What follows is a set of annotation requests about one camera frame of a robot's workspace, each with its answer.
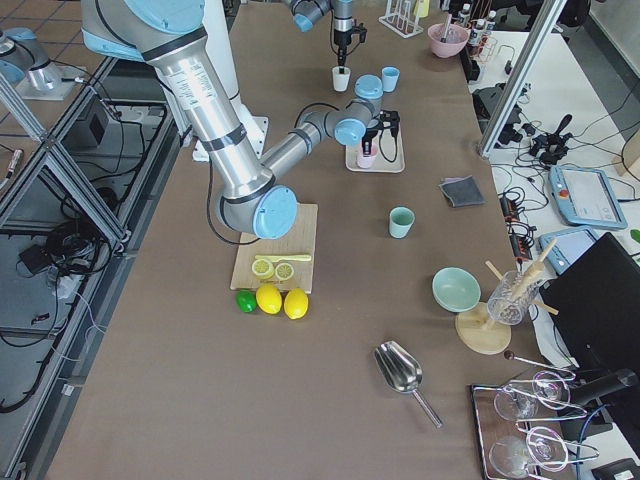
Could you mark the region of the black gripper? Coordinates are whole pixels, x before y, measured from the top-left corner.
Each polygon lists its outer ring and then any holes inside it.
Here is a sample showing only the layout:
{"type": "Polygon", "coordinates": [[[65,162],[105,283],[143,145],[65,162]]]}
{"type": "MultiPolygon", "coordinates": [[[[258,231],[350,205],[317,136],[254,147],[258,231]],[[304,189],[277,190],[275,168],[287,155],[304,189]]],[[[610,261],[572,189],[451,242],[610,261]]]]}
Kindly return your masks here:
{"type": "Polygon", "coordinates": [[[400,115],[396,110],[382,110],[378,116],[373,118],[366,128],[361,139],[361,147],[364,155],[371,155],[373,151],[373,139],[383,130],[389,130],[394,141],[400,130],[400,115]]]}
{"type": "Polygon", "coordinates": [[[363,23],[357,23],[355,20],[333,20],[332,27],[332,41],[337,47],[338,71],[340,74],[345,74],[347,49],[352,42],[352,37],[357,35],[360,42],[365,42],[367,28],[363,23]]]}

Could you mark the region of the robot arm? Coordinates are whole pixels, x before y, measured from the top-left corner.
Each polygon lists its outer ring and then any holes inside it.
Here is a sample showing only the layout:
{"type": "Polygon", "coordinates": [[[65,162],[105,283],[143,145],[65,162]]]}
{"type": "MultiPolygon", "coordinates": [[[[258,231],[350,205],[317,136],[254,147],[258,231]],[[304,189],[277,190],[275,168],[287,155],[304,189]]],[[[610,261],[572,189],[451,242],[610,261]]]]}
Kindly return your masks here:
{"type": "Polygon", "coordinates": [[[224,182],[208,196],[208,216],[228,228],[278,239],[295,223],[298,201],[278,179],[327,138],[355,146],[381,113],[383,82],[363,75],[343,109],[311,112],[287,136],[257,155],[247,129],[225,91],[207,47],[230,48],[219,1],[84,1],[85,45],[96,53],[146,63],[165,78],[224,182]]]}
{"type": "Polygon", "coordinates": [[[310,31],[325,16],[331,17],[329,45],[336,55],[338,72],[346,72],[346,61],[366,41],[367,28],[353,16],[348,0],[290,0],[284,4],[301,32],[310,31]]]}

